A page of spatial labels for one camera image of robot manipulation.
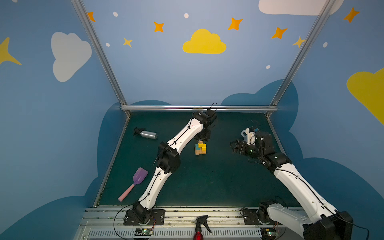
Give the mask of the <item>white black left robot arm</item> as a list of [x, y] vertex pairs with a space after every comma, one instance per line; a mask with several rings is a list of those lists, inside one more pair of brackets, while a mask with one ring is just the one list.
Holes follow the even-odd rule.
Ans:
[[181, 165], [180, 154], [184, 147], [200, 132], [207, 130], [216, 117], [213, 110], [197, 111], [174, 138], [160, 143], [154, 175], [143, 195], [132, 207], [139, 224], [146, 224], [149, 221], [162, 187]]

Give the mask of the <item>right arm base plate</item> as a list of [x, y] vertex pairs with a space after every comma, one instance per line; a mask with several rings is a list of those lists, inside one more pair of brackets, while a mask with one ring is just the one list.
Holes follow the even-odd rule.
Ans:
[[244, 219], [245, 225], [269, 225], [270, 220], [259, 209], [241, 208], [240, 214]]

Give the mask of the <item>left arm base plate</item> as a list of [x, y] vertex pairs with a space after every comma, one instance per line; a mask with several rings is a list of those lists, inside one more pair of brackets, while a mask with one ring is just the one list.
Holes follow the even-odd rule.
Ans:
[[135, 215], [134, 210], [130, 209], [126, 212], [123, 222], [124, 226], [149, 226], [155, 224], [156, 226], [163, 226], [165, 220], [165, 210], [155, 209], [152, 210], [150, 217], [147, 221], [141, 222], [141, 220]]

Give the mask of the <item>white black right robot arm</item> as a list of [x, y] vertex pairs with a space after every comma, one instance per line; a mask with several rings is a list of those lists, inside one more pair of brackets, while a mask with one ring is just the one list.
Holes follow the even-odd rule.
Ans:
[[326, 201], [299, 173], [292, 161], [283, 153], [275, 152], [273, 144], [265, 137], [254, 144], [236, 140], [230, 143], [234, 153], [257, 159], [291, 192], [306, 215], [283, 207], [274, 200], [261, 202], [257, 210], [258, 222], [278, 222], [305, 240], [350, 240], [353, 218], [346, 211], [340, 212]]

